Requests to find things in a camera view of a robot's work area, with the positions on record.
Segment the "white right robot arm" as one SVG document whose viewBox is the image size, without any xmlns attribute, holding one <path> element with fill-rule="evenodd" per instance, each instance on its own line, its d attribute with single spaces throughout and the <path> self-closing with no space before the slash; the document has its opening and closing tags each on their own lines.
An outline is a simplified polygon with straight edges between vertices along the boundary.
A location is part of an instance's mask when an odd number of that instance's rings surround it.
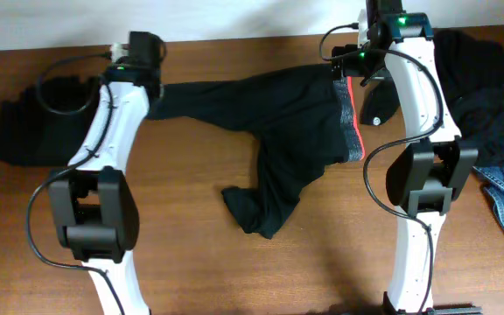
<svg viewBox="0 0 504 315">
<path fill-rule="evenodd" d="M 424 13 L 408 13 L 400 1 L 367 0 L 353 28 L 356 45 L 335 47 L 327 61 L 336 78 L 360 77 L 395 85 L 405 137 L 368 154 L 402 146 L 386 173 L 388 204 L 397 218 L 394 270 L 383 294 L 385 314 L 480 314 L 473 304 L 436 306 L 432 278 L 438 239 L 478 157 L 463 140 L 438 78 L 434 33 Z"/>
</svg>

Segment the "black pants with red waistband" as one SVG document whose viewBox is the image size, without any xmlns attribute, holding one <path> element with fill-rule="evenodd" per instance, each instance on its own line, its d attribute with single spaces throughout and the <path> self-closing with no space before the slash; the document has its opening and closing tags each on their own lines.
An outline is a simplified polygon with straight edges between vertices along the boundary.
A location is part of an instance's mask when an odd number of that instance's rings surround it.
<svg viewBox="0 0 504 315">
<path fill-rule="evenodd" d="M 350 84 L 334 79 L 323 64 L 242 80 L 169 84 L 147 117 L 188 117 L 253 135 L 259 142 L 257 185 L 226 187 L 221 195 L 244 233 L 270 239 L 328 165 L 364 158 Z"/>
</svg>

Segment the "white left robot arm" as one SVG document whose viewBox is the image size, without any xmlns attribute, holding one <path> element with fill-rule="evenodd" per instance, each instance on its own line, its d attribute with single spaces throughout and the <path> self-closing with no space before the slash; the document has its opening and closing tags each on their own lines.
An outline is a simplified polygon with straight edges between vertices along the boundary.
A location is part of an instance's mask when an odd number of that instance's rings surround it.
<svg viewBox="0 0 504 315">
<path fill-rule="evenodd" d="M 139 126 L 164 93 L 165 56 L 165 42 L 147 31 L 133 31 L 127 45 L 111 46 L 87 135 L 66 171 L 48 185 L 59 243 L 91 276 L 106 314 L 151 311 L 134 264 L 140 223 L 125 172 Z"/>
</svg>

